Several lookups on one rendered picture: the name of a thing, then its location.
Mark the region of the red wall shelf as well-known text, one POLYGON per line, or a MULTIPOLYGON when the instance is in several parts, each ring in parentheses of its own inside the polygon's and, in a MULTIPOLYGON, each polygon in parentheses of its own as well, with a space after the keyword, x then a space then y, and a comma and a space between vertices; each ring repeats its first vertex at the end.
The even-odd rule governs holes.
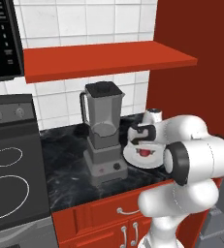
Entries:
POLYGON ((27 48, 27 83, 196 66, 198 59, 154 41, 27 48))

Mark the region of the black and grey stove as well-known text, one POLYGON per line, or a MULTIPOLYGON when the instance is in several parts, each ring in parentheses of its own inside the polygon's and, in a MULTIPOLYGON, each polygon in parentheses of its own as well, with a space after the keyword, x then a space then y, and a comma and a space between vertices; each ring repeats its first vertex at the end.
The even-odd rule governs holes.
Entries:
POLYGON ((0 112, 0 248, 58 248, 33 98, 0 95, 0 112))

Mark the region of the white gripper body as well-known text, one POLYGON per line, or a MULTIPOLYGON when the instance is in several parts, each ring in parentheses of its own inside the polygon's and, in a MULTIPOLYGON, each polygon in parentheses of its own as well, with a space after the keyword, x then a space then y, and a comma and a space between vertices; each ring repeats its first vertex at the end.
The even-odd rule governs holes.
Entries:
POLYGON ((142 150, 150 150, 155 152, 163 151, 164 148, 165 146, 160 143, 141 143, 135 146, 136 150, 142 149, 142 150))

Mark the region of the grey blender with black lid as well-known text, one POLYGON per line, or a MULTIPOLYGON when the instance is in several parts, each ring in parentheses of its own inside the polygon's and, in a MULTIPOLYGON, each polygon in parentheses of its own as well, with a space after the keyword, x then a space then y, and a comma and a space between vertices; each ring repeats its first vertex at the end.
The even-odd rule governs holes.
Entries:
POLYGON ((124 93, 112 81, 86 84, 80 93, 81 118, 88 126, 87 149, 83 157, 93 186, 128 175, 119 142, 123 97, 124 93))

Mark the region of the tall red cabinet panel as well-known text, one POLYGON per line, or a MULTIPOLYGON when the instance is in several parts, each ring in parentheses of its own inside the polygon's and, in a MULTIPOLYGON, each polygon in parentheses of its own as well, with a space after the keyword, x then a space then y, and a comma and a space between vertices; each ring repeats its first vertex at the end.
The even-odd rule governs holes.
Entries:
POLYGON ((166 118, 198 115, 224 137, 224 0, 158 0, 154 40, 198 64, 152 71, 146 105, 166 118))

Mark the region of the black microwave oven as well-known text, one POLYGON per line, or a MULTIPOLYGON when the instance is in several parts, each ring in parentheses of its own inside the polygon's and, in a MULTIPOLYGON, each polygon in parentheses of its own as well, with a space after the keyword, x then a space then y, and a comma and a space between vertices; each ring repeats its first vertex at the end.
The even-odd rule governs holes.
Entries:
POLYGON ((23 50, 14 1, 0 0, 0 81, 23 76, 23 50))

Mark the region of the red drawer front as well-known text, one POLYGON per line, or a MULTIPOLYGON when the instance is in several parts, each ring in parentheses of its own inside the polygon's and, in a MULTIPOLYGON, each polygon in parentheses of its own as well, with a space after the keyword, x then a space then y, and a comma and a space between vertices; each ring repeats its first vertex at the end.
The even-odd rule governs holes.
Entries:
POLYGON ((133 190, 53 212, 53 224, 59 241, 89 232, 94 228, 141 216, 140 212, 134 215, 121 215, 116 212, 119 207, 128 212, 139 210, 138 196, 141 191, 142 189, 133 190))

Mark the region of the white plate with red pattern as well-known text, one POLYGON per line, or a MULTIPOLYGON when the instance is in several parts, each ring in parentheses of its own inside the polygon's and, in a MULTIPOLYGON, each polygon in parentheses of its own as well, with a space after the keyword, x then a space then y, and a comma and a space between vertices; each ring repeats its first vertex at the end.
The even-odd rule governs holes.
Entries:
POLYGON ((124 147, 124 159, 131 165, 141 169, 155 169, 163 165, 163 151, 136 150, 136 144, 128 142, 124 147))

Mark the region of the red cupboard door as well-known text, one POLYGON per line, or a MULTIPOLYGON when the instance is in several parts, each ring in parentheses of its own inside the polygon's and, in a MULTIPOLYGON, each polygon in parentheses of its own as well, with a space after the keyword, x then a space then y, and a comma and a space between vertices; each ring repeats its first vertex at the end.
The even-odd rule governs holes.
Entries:
POLYGON ((138 244, 136 246, 131 246, 131 241, 135 238, 135 230, 133 228, 133 223, 138 222, 138 230, 139 230, 139 239, 138 244, 141 241, 141 239, 147 234, 149 228, 150 228, 150 218, 140 217, 140 218, 134 218, 129 222, 128 226, 128 247, 129 248, 137 248, 138 244))
POLYGON ((59 243, 59 248, 120 248, 123 243, 121 227, 127 222, 111 225, 95 232, 79 235, 59 243))

